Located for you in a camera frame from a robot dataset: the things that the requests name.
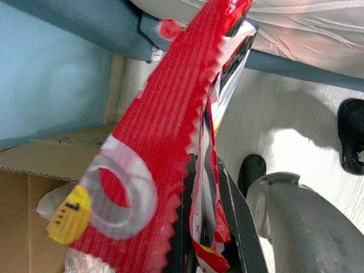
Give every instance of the brown cardboard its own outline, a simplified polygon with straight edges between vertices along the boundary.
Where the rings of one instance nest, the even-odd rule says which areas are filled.
[[[36,207],[49,191],[78,181],[115,124],[0,151],[0,273],[62,273],[67,250],[45,233]]]
[[[28,270],[27,176],[0,171],[0,272]]]
[[[36,212],[39,200],[63,181],[28,176],[29,273],[63,272],[67,247],[46,236],[48,220]]]

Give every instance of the plastic wrap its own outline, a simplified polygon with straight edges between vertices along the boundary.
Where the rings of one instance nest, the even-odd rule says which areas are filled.
[[[115,273],[107,263],[75,249],[68,249],[64,261],[64,273]]]
[[[131,0],[157,18],[188,24],[205,0]],[[364,0],[255,0],[253,49],[364,78]]]

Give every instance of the black shoe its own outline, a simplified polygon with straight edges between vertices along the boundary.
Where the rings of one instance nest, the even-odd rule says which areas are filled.
[[[359,153],[364,150],[364,101],[344,100],[337,112],[337,128],[342,167],[355,175],[364,175],[364,162],[359,160]]]
[[[245,198],[249,186],[258,178],[266,174],[266,162],[260,155],[248,155],[244,158],[239,171],[238,188]]]

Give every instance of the white floor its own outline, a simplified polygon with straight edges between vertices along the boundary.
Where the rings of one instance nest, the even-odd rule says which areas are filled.
[[[267,171],[294,172],[364,233],[364,180],[340,165],[336,112],[357,92],[245,69],[217,134],[217,153],[237,181],[248,154],[260,154]],[[272,248],[262,240],[270,272]]]

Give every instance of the gray cylindrical object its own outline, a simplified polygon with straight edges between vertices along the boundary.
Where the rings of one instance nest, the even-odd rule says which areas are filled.
[[[298,176],[275,173],[249,188],[259,235],[271,240],[277,273],[362,273],[364,236]]]

